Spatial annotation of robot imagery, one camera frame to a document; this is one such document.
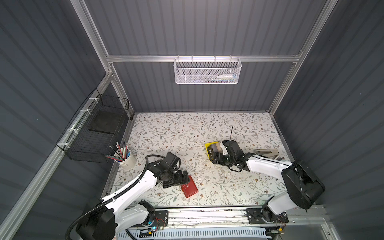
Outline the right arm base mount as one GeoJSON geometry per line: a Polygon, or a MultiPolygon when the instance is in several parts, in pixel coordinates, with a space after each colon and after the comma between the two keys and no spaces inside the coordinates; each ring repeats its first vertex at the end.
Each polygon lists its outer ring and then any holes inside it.
{"type": "Polygon", "coordinates": [[[273,212],[262,208],[247,208],[244,214],[248,218],[250,224],[287,224],[288,216],[285,212],[275,215],[273,212]]]}

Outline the yellow plastic card tray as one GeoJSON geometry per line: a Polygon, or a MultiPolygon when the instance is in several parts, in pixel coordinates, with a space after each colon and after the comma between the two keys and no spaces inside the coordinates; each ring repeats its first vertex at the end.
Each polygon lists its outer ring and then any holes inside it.
{"type": "Polygon", "coordinates": [[[207,143],[205,144],[206,151],[209,157],[209,160],[217,165],[220,160],[220,144],[218,142],[207,143]]]}

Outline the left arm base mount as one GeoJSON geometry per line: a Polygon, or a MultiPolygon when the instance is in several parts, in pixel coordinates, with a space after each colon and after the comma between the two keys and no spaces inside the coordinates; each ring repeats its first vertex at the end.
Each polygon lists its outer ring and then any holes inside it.
{"type": "Polygon", "coordinates": [[[168,225],[169,211],[159,211],[149,213],[149,216],[141,224],[133,225],[132,228],[141,227],[166,227],[168,225]]]}

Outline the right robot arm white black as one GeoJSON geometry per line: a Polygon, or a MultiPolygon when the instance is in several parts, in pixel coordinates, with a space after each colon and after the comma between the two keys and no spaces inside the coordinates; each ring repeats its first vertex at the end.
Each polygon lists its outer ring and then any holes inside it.
{"type": "Polygon", "coordinates": [[[205,144],[210,161],[232,172],[255,172],[284,182],[286,189],[271,197],[260,214],[267,222],[288,210],[308,210],[325,192],[326,187],[310,167],[300,161],[283,161],[276,150],[255,150],[244,153],[234,140],[205,144]]]}

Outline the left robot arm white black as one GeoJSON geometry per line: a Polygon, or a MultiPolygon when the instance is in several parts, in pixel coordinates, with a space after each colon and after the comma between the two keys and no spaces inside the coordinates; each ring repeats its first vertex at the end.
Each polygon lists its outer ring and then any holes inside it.
{"type": "Polygon", "coordinates": [[[128,228],[150,224],[155,208],[146,201],[131,207],[138,197],[158,184],[170,188],[188,184],[187,171],[180,170],[181,159],[171,152],[165,156],[150,154],[145,157],[141,174],[118,191],[94,201],[68,227],[65,239],[72,230],[83,240],[112,240],[116,234],[128,228]]]}

